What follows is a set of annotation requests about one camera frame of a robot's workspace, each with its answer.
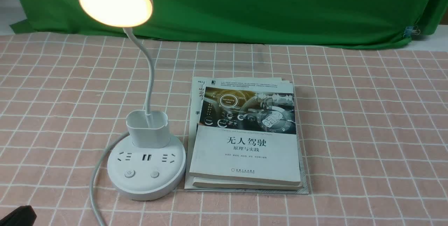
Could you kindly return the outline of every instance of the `green cloth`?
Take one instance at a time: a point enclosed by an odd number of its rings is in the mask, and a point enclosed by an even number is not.
[[[78,0],[21,0],[28,23],[18,32],[123,36],[88,17]],[[448,0],[154,0],[154,14],[134,33],[172,41],[321,44],[397,48],[406,27],[432,34]]]

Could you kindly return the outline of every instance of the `stack of books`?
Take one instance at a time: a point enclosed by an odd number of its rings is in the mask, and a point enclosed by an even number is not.
[[[194,77],[185,189],[307,194],[294,105],[281,78]]]

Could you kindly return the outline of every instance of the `white lamp base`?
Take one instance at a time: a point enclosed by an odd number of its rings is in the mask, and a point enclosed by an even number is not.
[[[138,148],[132,139],[128,136],[117,143],[107,160],[107,173],[117,191],[129,199],[143,201],[158,199],[174,190],[186,167],[181,141],[171,135],[163,148]]]

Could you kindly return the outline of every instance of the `black object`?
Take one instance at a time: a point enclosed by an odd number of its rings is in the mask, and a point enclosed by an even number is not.
[[[37,215],[30,205],[20,206],[0,220],[0,226],[32,226]]]

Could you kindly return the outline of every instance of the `power cord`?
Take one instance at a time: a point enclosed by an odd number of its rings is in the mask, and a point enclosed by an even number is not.
[[[104,221],[103,216],[101,215],[101,212],[98,210],[98,205],[95,202],[95,198],[94,198],[94,184],[95,184],[95,180],[96,180],[96,176],[99,170],[99,167],[101,166],[101,163],[103,162],[104,158],[107,156],[107,154],[109,153],[109,151],[114,148],[114,146],[120,142],[121,140],[123,140],[124,138],[126,138],[127,136],[129,136],[129,132],[125,132],[122,135],[120,135],[115,141],[113,141],[109,146],[106,147],[106,149],[104,149],[103,154],[101,155],[101,158],[99,159],[98,163],[96,164],[93,173],[92,173],[92,177],[90,179],[90,184],[89,184],[89,193],[90,193],[90,202],[92,205],[92,210],[93,213],[96,217],[96,220],[98,221],[98,224],[100,226],[107,226],[107,223]]]

